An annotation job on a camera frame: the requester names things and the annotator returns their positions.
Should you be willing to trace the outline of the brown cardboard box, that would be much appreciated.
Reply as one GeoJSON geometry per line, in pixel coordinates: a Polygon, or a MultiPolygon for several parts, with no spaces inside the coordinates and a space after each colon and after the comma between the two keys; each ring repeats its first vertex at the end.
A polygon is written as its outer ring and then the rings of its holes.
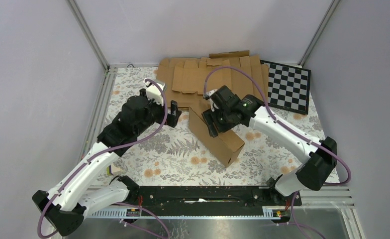
{"type": "Polygon", "coordinates": [[[201,113],[205,106],[193,104],[189,107],[189,130],[224,167],[236,161],[245,142],[232,130],[211,137],[201,113]]]}

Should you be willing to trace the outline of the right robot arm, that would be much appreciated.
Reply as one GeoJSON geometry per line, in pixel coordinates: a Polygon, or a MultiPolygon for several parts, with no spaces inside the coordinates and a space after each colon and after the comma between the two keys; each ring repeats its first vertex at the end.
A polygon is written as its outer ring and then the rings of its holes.
{"type": "Polygon", "coordinates": [[[211,137],[227,132],[238,125],[266,134],[291,152],[300,162],[296,170],[279,176],[272,184],[269,197],[282,205],[289,196],[303,189],[319,191],[337,165],[337,143],[327,137],[311,136],[276,116],[264,102],[254,95],[239,98],[227,86],[204,95],[210,109],[202,117],[211,137]]]}

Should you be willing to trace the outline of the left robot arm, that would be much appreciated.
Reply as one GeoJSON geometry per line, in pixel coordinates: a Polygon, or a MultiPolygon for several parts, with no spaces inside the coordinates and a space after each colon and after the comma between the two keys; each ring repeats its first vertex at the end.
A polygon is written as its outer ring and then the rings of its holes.
{"type": "Polygon", "coordinates": [[[41,211],[37,234],[47,239],[59,233],[70,235],[93,213],[112,204],[131,205],[138,200],[136,184],[126,185],[123,178],[108,187],[86,193],[92,181],[118,160],[131,146],[154,136],[138,137],[155,123],[175,127],[181,115],[176,101],[158,104],[154,97],[142,93],[130,97],[108,124],[87,155],[61,182],[49,191],[38,190],[32,200],[41,211]]]}

